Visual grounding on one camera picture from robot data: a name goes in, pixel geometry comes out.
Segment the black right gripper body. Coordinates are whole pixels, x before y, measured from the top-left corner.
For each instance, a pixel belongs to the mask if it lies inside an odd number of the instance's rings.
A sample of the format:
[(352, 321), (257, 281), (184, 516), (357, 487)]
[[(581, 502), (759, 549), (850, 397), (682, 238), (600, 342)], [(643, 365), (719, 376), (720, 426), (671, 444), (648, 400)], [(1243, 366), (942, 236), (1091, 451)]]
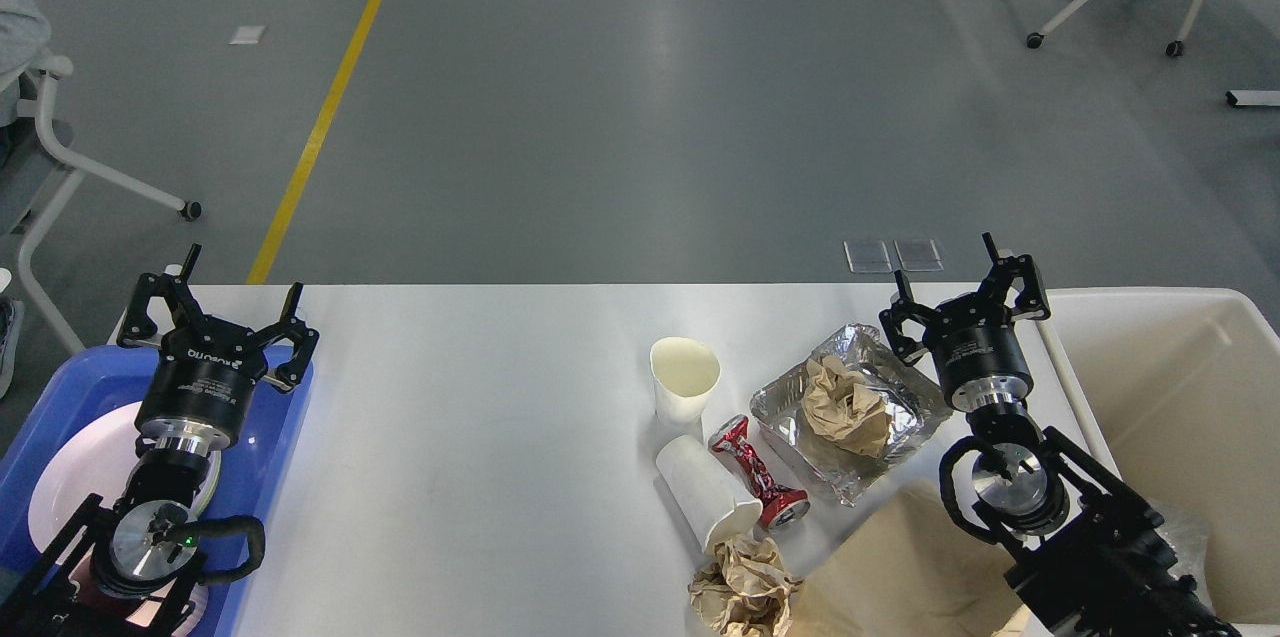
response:
[(925, 345), (946, 403), (956, 412), (1024, 403), (1034, 381), (1004, 299), (969, 292), (936, 310)]

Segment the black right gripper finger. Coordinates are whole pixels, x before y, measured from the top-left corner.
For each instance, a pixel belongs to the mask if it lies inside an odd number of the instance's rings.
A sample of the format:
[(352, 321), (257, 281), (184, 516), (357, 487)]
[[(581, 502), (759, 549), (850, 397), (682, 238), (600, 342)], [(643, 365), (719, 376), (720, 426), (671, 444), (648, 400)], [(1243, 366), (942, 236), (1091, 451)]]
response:
[[(923, 356), (934, 350), (941, 336), (940, 327), (943, 326), (943, 313), (934, 306), (915, 301), (906, 272), (895, 271), (893, 280), (897, 292), (888, 308), (879, 313), (881, 327), (896, 358), (905, 365), (916, 365)], [(909, 335), (905, 331), (908, 322), (923, 327), (922, 335)]]
[(1051, 310), (1036, 258), (1002, 253), (992, 233), (982, 240), (991, 265), (975, 292), (977, 313), (993, 322), (1047, 321)]

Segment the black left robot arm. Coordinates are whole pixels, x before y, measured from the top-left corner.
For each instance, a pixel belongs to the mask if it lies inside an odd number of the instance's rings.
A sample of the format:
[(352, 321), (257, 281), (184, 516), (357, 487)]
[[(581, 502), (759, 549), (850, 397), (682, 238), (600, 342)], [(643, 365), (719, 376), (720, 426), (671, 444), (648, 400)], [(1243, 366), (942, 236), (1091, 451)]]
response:
[(122, 496), (86, 496), (3, 601), (5, 636), (172, 636), (197, 586), (229, 585), (265, 558), (262, 522), (198, 515), (212, 459), (241, 440), (260, 385), (289, 394), (320, 340), (293, 283), (274, 324), (206, 313), (189, 290), (200, 246), (177, 274), (145, 272), (116, 333), (157, 367), (134, 420), (138, 458)]

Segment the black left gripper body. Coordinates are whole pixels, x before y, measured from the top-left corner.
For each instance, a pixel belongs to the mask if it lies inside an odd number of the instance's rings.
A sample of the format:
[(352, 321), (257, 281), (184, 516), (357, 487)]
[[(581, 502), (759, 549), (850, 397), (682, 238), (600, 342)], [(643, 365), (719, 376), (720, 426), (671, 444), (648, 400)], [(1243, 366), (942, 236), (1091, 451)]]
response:
[(268, 372), (265, 345), (228, 347), (179, 338), (154, 345), (157, 368), (134, 418), (143, 437), (193, 437), (202, 450), (221, 452), (241, 441), (260, 379)]

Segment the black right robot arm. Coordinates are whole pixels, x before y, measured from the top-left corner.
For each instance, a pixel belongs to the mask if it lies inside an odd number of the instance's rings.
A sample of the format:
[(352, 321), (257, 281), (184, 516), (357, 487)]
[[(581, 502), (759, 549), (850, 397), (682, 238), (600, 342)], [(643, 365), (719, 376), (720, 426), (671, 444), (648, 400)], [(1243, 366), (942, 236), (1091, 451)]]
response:
[(1010, 590), (1056, 636), (1234, 636), (1176, 576), (1160, 510), (1060, 429), (1038, 426), (1034, 379), (1015, 333), (1050, 304), (1030, 255), (983, 242), (989, 269), (973, 292), (919, 303), (904, 269), (879, 313), (890, 349), (929, 356), (941, 394), (969, 435), (942, 455), (940, 496), (950, 521), (1012, 558)]

